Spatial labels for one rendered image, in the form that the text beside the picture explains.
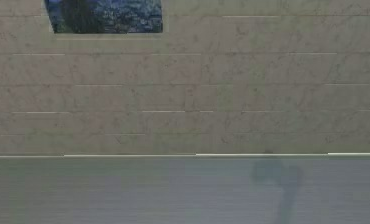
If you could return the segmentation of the blue framed wall picture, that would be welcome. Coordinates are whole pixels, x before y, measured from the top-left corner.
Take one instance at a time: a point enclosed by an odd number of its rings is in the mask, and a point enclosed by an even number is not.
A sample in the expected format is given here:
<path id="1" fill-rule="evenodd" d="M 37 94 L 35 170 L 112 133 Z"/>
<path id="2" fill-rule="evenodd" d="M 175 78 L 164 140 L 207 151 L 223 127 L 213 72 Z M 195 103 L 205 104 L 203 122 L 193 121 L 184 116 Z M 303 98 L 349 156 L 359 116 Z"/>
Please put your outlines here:
<path id="1" fill-rule="evenodd" d="M 161 0 L 43 0 L 56 34 L 162 33 Z"/>

